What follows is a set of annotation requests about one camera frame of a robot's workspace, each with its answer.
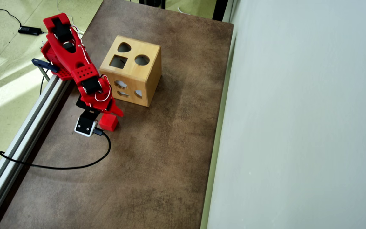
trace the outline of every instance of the power adapter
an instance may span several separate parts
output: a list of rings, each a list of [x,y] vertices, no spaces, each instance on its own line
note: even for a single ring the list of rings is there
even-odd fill
[[[24,34],[36,35],[36,36],[43,33],[42,29],[40,29],[40,28],[28,27],[28,26],[19,27],[18,32],[19,33],[24,33]]]

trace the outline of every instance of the table surface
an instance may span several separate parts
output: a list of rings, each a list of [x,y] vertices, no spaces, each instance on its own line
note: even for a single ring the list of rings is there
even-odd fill
[[[233,25],[105,0],[83,36],[100,66],[117,35],[162,46],[151,107],[117,101],[111,152],[82,170],[30,168],[0,228],[199,228]],[[35,164],[88,164],[102,136],[73,131],[83,112],[73,88]]]

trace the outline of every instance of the floor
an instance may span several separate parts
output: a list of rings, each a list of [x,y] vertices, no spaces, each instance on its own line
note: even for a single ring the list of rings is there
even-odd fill
[[[168,10],[212,18],[216,0],[167,0]],[[85,31],[102,0],[59,0],[60,10],[74,16],[74,24]],[[58,14],[56,0],[0,0],[25,26],[45,30],[43,19]],[[19,23],[0,10],[0,150],[11,143],[39,96],[42,74],[32,58],[43,59],[40,52],[45,36],[18,34]]]

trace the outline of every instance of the shape hole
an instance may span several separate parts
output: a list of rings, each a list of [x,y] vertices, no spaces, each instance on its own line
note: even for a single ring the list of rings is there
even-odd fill
[[[122,42],[118,46],[118,52],[129,52],[131,51],[131,45],[128,45],[128,43]]]
[[[109,65],[113,66],[113,67],[116,67],[116,68],[123,69],[127,60],[128,60],[128,58],[121,57],[121,56],[118,56],[118,55],[114,55],[114,57],[112,58]]]
[[[119,91],[119,90],[117,90],[117,93],[120,95],[120,96],[123,96],[123,97],[129,97],[129,94],[126,94],[126,93],[124,93],[124,92],[122,92],[122,91]]]
[[[145,55],[138,55],[135,58],[135,63],[137,63],[138,65],[147,65],[149,64],[149,61],[149,57]]]
[[[135,90],[135,95],[138,96],[138,98],[142,99],[142,91],[141,90]]]
[[[114,83],[115,83],[115,86],[122,88],[122,89],[126,89],[128,87],[128,85],[125,84],[124,82],[122,82],[121,80],[116,80]]]

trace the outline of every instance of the wall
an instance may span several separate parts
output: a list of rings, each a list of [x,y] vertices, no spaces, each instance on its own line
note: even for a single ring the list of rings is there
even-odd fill
[[[208,228],[366,228],[366,1],[234,10]]]
[[[234,2],[237,0],[228,0],[227,6],[225,7],[224,17],[222,18],[223,22],[230,22],[231,20],[231,12],[233,11]]]

